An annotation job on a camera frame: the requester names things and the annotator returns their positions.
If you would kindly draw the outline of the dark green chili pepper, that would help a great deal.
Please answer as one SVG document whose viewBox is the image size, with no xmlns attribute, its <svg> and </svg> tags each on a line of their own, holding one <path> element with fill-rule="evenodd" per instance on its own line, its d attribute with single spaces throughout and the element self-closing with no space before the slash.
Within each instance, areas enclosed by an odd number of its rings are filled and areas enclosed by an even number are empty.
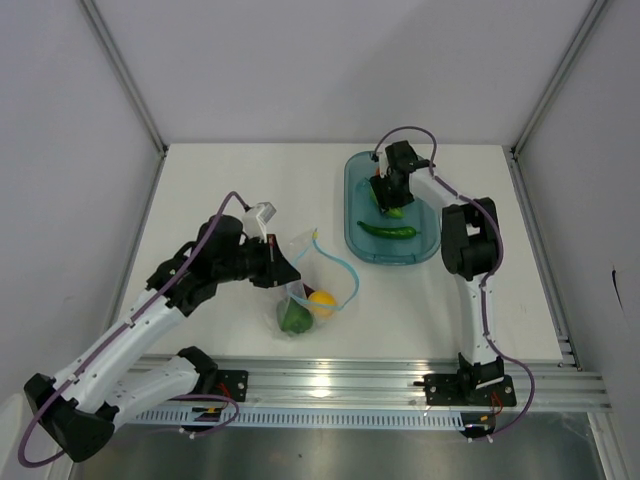
<svg viewBox="0 0 640 480">
<path fill-rule="evenodd" d="M 362 221 L 358 221 L 357 226 L 371 236 L 389 240 L 409 240 L 415 238 L 420 234 L 418 230 L 411 226 L 374 226 Z"/>
</svg>

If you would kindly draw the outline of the clear zip top bag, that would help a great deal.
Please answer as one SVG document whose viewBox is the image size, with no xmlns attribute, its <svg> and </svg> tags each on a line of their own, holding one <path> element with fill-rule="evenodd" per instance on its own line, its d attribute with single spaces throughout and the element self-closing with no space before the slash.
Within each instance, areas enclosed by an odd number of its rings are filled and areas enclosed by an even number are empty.
<svg viewBox="0 0 640 480">
<path fill-rule="evenodd" d="M 302 334 L 288 334 L 280 330 L 277 322 L 276 306 L 275 320 L 279 331 L 289 337 L 296 337 L 313 332 L 327 322 L 336 319 L 359 293 L 360 278 L 355 268 L 347 261 L 330 253 L 321 246 L 319 232 L 308 230 L 293 240 L 284 249 L 289 262 L 300 272 L 301 279 L 286 284 L 278 290 L 277 304 L 285 299 L 293 299 L 304 306 L 313 316 L 312 328 Z M 316 290 L 329 292 L 337 301 L 336 313 L 330 318 L 319 318 L 309 309 L 309 297 L 305 295 L 303 285 L 307 284 Z"/>
</svg>

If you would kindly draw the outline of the green bell pepper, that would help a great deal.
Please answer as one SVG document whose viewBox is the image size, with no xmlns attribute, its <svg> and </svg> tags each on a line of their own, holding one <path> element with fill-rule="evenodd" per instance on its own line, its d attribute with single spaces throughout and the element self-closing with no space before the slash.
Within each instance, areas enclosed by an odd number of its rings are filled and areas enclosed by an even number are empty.
<svg viewBox="0 0 640 480">
<path fill-rule="evenodd" d="M 288 334 L 302 334 L 309 331 L 314 323 L 312 314 L 293 299 L 280 301 L 276 306 L 278 326 Z"/>
</svg>

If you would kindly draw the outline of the yellow lemon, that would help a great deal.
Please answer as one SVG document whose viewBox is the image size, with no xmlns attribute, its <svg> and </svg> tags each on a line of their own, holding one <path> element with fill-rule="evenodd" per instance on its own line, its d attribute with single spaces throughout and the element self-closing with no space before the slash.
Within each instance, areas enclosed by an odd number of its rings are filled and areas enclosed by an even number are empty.
<svg viewBox="0 0 640 480">
<path fill-rule="evenodd" d="M 337 301 L 327 291 L 316 290 L 308 298 L 309 309 L 314 316 L 319 318 L 330 318 L 336 313 Z"/>
</svg>

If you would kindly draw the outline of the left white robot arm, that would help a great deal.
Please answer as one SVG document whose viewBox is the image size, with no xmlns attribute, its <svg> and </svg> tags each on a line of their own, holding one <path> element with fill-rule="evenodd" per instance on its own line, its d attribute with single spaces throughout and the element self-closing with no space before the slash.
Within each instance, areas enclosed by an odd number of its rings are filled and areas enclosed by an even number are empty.
<svg viewBox="0 0 640 480">
<path fill-rule="evenodd" d="M 218 215 L 204 223 L 147 279 L 134 306 L 85 353 L 52 376 L 34 374 L 24 393 L 41 426 L 62 454 L 83 462 L 109 443 L 124 424 L 168 400 L 236 405 L 221 389 L 218 365 L 195 346 L 136 381 L 125 374 L 162 336 L 181 325 L 220 285 L 249 281 L 262 289 L 300 280 L 273 234 L 250 236 L 243 223 Z"/>
</svg>

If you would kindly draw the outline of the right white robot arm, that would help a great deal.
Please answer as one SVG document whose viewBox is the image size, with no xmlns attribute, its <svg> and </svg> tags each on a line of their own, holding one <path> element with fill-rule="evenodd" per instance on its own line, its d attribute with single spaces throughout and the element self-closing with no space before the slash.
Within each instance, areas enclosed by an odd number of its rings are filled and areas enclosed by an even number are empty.
<svg viewBox="0 0 640 480">
<path fill-rule="evenodd" d="M 433 160 L 420 158 L 407 141 L 376 151 L 371 159 L 378 164 L 371 184 L 381 210 L 419 199 L 440 212 L 441 258 L 456 281 L 462 314 L 456 389 L 464 401 L 479 403 L 505 378 L 490 332 L 491 277 L 503 258 L 495 204 L 458 192 L 436 173 Z"/>
</svg>

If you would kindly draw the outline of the green cucumber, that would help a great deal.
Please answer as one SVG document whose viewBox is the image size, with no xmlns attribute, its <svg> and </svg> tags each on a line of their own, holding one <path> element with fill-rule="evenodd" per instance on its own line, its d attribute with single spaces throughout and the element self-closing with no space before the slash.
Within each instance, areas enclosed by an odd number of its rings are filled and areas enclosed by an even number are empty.
<svg viewBox="0 0 640 480">
<path fill-rule="evenodd" d="M 378 199 L 376 197 L 376 194 L 372 187 L 369 188 L 369 195 L 373 204 L 375 205 L 375 207 L 377 208 L 377 210 L 382 216 L 386 218 L 391 218 L 391 219 L 403 219 L 405 217 L 404 211 L 401 207 L 383 209 L 380 206 Z"/>
</svg>

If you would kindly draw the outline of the purple eggplant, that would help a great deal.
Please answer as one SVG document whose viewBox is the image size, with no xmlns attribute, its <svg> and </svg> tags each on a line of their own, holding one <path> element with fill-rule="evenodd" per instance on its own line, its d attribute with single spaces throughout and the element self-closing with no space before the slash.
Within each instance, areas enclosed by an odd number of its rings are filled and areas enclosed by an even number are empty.
<svg viewBox="0 0 640 480">
<path fill-rule="evenodd" d="M 307 297 L 311 296 L 315 292 L 315 290 L 307 284 L 304 284 L 303 288 L 304 288 L 305 295 Z"/>
</svg>

